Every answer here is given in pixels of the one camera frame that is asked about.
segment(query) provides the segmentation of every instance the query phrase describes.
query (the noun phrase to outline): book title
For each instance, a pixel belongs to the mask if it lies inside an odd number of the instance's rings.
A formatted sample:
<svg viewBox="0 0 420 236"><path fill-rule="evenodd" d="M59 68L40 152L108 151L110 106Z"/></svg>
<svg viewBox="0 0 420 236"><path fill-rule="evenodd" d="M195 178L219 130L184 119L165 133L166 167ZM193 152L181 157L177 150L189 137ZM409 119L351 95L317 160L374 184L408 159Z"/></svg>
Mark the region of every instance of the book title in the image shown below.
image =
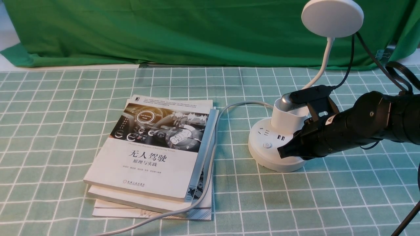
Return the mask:
<svg viewBox="0 0 420 236"><path fill-rule="evenodd" d="M134 157L133 163L143 164L143 165L150 165L150 166L157 166L159 162L165 162L166 155L158 154L158 153L146 153L140 152L138 150L131 150L129 157Z"/></svg>

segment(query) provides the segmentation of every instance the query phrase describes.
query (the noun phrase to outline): power button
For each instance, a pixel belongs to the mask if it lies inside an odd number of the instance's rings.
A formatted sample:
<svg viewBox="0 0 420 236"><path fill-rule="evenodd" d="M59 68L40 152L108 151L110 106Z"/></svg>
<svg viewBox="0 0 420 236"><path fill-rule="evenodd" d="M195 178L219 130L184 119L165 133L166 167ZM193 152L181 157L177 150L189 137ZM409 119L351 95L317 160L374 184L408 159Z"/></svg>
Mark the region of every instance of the power button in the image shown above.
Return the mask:
<svg viewBox="0 0 420 236"><path fill-rule="evenodd" d="M266 143L263 143L262 144L262 146L264 147L264 148L270 148L271 147L271 143L268 143L268 142L266 142Z"/></svg>

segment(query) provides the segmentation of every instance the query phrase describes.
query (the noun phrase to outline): checkered tablecloth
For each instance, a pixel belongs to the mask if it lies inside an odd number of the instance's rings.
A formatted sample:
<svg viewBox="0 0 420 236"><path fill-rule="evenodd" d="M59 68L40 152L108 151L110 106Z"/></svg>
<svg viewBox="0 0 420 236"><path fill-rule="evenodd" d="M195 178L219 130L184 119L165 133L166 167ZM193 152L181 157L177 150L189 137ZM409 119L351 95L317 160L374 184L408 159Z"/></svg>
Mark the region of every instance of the checkered tablecloth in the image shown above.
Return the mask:
<svg viewBox="0 0 420 236"><path fill-rule="evenodd" d="M409 67L420 77L417 66ZM273 104L317 73L303 68L141 68L0 73L0 235L89 236L141 221L92 217L82 181L132 94ZM317 84L338 84L343 71ZM368 91L396 94L380 71L352 72L331 98L340 110ZM420 200L420 148L383 141L311 160L294 173L258 165L250 127L271 110L232 108L218 132L214 216L160 220L120 234L150 236L389 236ZM418 236L420 216L407 227Z"/></svg>

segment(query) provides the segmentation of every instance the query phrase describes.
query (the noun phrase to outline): book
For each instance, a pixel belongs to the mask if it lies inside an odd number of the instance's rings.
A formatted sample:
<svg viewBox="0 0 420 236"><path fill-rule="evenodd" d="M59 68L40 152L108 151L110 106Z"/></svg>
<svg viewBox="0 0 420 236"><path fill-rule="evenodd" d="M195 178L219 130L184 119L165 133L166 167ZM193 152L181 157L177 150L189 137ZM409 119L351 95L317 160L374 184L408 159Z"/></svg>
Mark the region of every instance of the book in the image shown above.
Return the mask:
<svg viewBox="0 0 420 236"><path fill-rule="evenodd" d="M211 213L212 213L211 208L197 208L188 212L188 215L186 217L172 215L172 216L164 217L163 219L210 221L212 220ZM109 205L108 207L95 207L92 213L92 215L96 217L138 218L138 219L151 218L158 214L161 214L161 213L129 207L129 206L124 206L120 204Z"/></svg>
<svg viewBox="0 0 420 236"><path fill-rule="evenodd" d="M206 158L205 167L199 179L199 184L194 195L193 201L197 201L203 194L207 175L209 171L210 158ZM187 214L179 216L173 215L163 219L174 220L212 220L212 200L213 200L213 175L210 177L209 187L203 200L196 208L190 210ZM92 215L96 217L116 217L116 218L150 218L161 214L160 212L136 208L128 205L122 205L114 202L107 202L97 199L94 205Z"/></svg>
<svg viewBox="0 0 420 236"><path fill-rule="evenodd" d="M218 112L215 111L214 116L209 116L209 122L216 122L218 116ZM205 153L205 156L203 157L204 163L202 166L201 171L199 172L197 176L197 181L191 179L191 182L196 182L195 184L195 191L192 191L194 193L194 196L189 201L185 202L178 202L178 201L172 201L167 199L160 199L156 197L150 197L140 194L133 194L129 192L124 191L118 191L113 189L107 189L103 187L98 186L92 186L88 192L89 194L93 195L93 197L96 197L97 199L114 202L126 206L131 206L134 208L139 208L143 210L150 210L153 212L169 212L174 210L180 210L187 208L191 206L192 203L194 203L198 198L201 197L203 188L205 185L205 182L207 181L208 171L209 171L209 164L210 164L210 158L212 154L211 147L214 145L214 138L215 138L215 130L213 130L213 135L209 143L207 143L207 152ZM203 201L200 203L200 207L211 207L211 194L210 196L206 195ZM186 217L187 213L179 214L177 216L180 217Z"/></svg>
<svg viewBox="0 0 420 236"><path fill-rule="evenodd" d="M87 171L84 182L147 197L185 202L201 170L215 120L211 100L133 96Z"/></svg>

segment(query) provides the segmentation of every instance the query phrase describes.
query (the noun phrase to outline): robotic arm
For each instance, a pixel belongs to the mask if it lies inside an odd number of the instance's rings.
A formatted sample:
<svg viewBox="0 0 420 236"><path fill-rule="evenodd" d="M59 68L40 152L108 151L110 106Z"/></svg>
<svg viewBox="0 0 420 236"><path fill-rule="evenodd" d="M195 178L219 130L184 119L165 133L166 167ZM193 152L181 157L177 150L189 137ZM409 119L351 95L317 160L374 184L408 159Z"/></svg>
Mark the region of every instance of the robotic arm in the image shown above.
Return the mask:
<svg viewBox="0 0 420 236"><path fill-rule="evenodd" d="M320 85L290 94L294 104L307 103L312 117L291 141L277 148L281 158L310 160L383 139L420 145L420 94L389 96L373 91L338 112L332 100L322 96L329 95L330 88ZM328 114L319 117L322 112Z"/></svg>

